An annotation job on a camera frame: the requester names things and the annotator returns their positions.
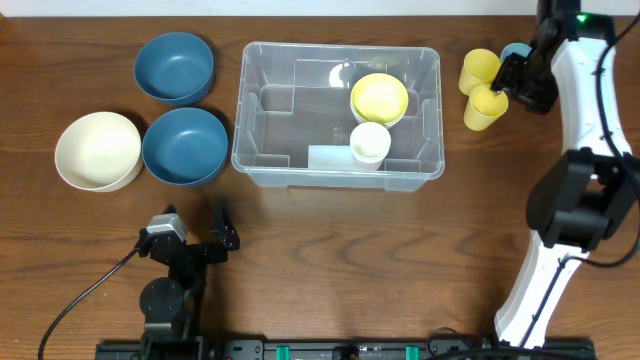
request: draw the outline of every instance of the green strip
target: green strip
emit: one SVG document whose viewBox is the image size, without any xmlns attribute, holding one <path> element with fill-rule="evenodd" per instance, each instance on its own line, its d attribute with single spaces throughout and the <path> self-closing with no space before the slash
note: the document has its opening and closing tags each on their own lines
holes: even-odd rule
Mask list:
<svg viewBox="0 0 640 360">
<path fill-rule="evenodd" d="M 278 346 L 278 347 L 276 347 L 276 360 L 289 360 L 289 347 L 288 346 Z"/>
<path fill-rule="evenodd" d="M 406 360 L 420 360 L 420 349 L 417 346 L 407 346 Z"/>
</svg>

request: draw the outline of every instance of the plastic bin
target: plastic bin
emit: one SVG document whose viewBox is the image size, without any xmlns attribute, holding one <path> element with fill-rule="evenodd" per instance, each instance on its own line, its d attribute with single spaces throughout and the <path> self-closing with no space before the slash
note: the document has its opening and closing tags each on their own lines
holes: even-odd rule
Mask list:
<svg viewBox="0 0 640 360">
<path fill-rule="evenodd" d="M 311 145 L 349 145 L 353 85 L 384 72 L 409 92 L 377 171 L 308 168 Z M 231 161 L 259 186 L 415 191 L 444 171 L 440 57 L 430 48 L 249 44 L 242 58 Z"/>
</svg>

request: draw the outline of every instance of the white cup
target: white cup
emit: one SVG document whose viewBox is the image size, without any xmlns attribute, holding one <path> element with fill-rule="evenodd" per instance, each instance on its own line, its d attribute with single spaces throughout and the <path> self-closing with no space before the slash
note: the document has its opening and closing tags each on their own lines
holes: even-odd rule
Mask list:
<svg viewBox="0 0 640 360">
<path fill-rule="evenodd" d="M 88 191 L 122 188 L 142 169 L 142 141 L 126 117 L 97 112 L 74 121 L 62 133 L 55 162 L 69 185 Z"/>
<path fill-rule="evenodd" d="M 358 168 L 375 171 L 389 154 L 391 135 L 384 126 L 366 122 L 353 129 L 349 147 Z"/>
</svg>

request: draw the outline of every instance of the yellow bowl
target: yellow bowl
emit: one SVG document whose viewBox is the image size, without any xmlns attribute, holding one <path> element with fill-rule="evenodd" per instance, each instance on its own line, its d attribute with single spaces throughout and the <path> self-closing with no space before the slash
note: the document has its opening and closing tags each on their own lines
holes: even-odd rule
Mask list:
<svg viewBox="0 0 640 360">
<path fill-rule="evenodd" d="M 382 125 L 393 123 L 404 115 L 409 106 L 409 93 L 395 77 L 376 73 L 360 79 L 351 90 L 354 115 L 364 121 Z"/>
</svg>

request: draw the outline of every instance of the wooden table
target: wooden table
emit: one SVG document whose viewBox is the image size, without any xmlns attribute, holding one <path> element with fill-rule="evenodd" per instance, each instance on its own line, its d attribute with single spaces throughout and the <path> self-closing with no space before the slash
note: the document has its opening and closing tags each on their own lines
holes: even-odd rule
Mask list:
<svg viewBox="0 0 640 360">
<path fill-rule="evenodd" d="M 56 315 L 132 248 L 138 229 L 167 203 L 196 241 L 221 196 L 242 249 L 210 272 L 203 322 L 211 334 L 401 339 L 440 326 L 490 331 L 526 253 L 529 190 L 560 153 L 560 111 L 542 117 L 512 102 L 476 133 L 462 122 L 467 98 L 457 80 L 469 50 L 499 53 L 528 41 L 533 29 L 532 17 L 7 19 L 0 27 L 0 358 L 34 359 Z M 216 81 L 201 106 L 227 124 L 235 119 L 242 50 L 252 41 L 432 47 L 442 60 L 444 174 L 415 193 L 261 189 L 231 165 L 200 189 L 162 184 L 147 171 L 113 193 L 68 186 L 53 154 L 73 120 L 116 111 L 144 130 L 170 110 L 133 80 L 140 47 L 169 31 L 215 44 Z M 625 133 L 636 145 L 639 49 L 635 30 L 619 46 L 615 74 Z M 634 210 L 593 257 L 626 251 L 637 221 Z M 134 258 L 62 321 L 46 358 L 90 359 L 102 339 L 137 339 L 140 292 L 166 270 Z M 635 357 L 639 280 L 640 260 L 581 268 L 548 335 L 591 336 L 602 359 Z"/>
</svg>

